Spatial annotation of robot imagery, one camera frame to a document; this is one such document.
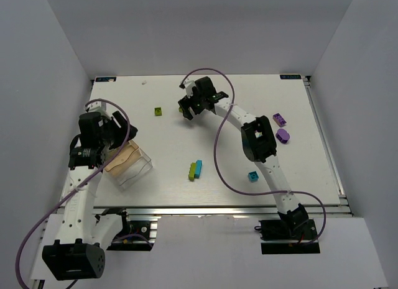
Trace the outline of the small green lego brick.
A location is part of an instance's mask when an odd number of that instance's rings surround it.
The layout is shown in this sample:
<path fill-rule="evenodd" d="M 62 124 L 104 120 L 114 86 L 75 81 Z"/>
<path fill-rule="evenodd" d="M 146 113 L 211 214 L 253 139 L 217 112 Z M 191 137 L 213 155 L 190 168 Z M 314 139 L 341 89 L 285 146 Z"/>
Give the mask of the small green lego brick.
<path fill-rule="evenodd" d="M 162 116 L 162 108 L 161 107 L 154 108 L 154 114 L 155 116 Z"/>

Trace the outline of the long cyan lego brick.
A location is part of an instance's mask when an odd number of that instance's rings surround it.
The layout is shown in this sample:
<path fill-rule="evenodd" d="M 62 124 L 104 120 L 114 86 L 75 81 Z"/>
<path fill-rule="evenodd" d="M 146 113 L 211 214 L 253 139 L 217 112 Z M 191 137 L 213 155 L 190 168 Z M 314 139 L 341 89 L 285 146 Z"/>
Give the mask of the long cyan lego brick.
<path fill-rule="evenodd" d="M 201 169 L 202 169 L 203 162 L 202 160 L 197 160 L 195 163 L 195 173 L 194 173 L 194 178 L 199 179 L 201 175 Z"/>

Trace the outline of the long green lego brick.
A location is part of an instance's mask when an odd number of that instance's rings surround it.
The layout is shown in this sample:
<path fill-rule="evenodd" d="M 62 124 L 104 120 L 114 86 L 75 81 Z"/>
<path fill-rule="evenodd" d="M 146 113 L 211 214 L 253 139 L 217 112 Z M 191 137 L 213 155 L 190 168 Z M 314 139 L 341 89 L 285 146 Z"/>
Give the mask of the long green lego brick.
<path fill-rule="evenodd" d="M 194 181 L 195 179 L 195 172 L 196 172 L 197 164 L 195 162 L 190 164 L 189 172 L 188 172 L 188 179 L 190 181 Z"/>

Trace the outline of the purple printed lego brick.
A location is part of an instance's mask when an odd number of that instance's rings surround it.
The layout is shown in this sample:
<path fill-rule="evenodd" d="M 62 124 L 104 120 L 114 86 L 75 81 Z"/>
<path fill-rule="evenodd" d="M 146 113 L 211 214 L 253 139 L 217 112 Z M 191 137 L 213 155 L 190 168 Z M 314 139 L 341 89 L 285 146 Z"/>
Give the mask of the purple printed lego brick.
<path fill-rule="evenodd" d="M 282 117 L 280 113 L 276 113 L 272 116 L 273 120 L 279 127 L 284 127 L 287 124 L 287 121 Z"/>

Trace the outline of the purple round lego piece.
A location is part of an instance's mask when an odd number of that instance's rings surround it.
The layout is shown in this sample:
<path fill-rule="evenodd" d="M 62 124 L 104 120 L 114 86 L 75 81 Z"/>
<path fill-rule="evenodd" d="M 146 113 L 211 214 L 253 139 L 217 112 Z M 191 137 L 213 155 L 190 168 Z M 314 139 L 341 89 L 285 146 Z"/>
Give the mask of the purple round lego piece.
<path fill-rule="evenodd" d="M 290 140 L 290 134 L 283 128 L 277 130 L 275 137 L 282 144 L 287 144 Z"/>

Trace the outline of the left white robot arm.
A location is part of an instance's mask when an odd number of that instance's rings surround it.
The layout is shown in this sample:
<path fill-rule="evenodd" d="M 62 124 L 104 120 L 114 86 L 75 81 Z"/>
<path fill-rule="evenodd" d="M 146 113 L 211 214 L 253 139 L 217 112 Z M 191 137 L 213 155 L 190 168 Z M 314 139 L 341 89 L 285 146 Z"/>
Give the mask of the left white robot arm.
<path fill-rule="evenodd" d="M 63 218 L 53 244 L 42 251 L 42 260 L 58 281 L 102 276 L 105 251 L 123 220 L 118 214 L 95 218 L 96 192 L 105 166 L 137 134 L 125 112 L 108 114 L 101 108 L 80 115 L 78 126 L 80 132 L 70 143 Z"/>

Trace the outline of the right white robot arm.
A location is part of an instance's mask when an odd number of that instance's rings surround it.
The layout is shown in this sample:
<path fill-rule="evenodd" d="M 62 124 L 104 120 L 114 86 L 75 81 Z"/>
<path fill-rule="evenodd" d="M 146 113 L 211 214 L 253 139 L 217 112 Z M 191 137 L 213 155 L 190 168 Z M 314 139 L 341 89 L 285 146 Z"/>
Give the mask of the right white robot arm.
<path fill-rule="evenodd" d="M 308 222 L 308 214 L 280 167 L 277 142 L 269 119 L 254 116 L 237 106 L 226 93 L 217 92 L 207 76 L 194 81 L 184 78 L 180 87 L 186 91 L 178 102 L 185 119 L 192 120 L 194 115 L 207 110 L 221 117 L 222 124 L 228 121 L 240 131 L 244 155 L 265 178 L 286 233 L 290 236 L 299 233 Z"/>

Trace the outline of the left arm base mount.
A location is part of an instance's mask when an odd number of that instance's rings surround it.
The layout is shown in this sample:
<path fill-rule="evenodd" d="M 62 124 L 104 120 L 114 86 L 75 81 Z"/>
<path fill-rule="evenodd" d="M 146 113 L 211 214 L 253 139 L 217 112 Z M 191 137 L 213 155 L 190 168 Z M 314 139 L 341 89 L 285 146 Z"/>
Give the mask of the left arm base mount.
<path fill-rule="evenodd" d="M 110 214 L 116 214 L 121 218 L 123 228 L 115 235 L 107 250 L 123 252 L 149 252 L 152 250 L 150 221 L 131 219 L 126 208 L 108 208 L 102 213 L 95 215 L 96 225 L 100 223 L 103 217 Z"/>

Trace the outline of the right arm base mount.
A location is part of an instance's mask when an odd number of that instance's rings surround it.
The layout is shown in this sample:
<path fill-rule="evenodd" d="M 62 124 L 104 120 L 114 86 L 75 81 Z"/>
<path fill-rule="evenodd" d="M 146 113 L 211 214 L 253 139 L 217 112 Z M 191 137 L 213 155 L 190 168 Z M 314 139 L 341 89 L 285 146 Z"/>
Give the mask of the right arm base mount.
<path fill-rule="evenodd" d="M 254 227 L 261 238 L 262 255 L 319 254 L 320 246 L 315 240 L 317 229 L 314 220 L 300 227 L 294 234 L 281 220 L 262 220 Z"/>

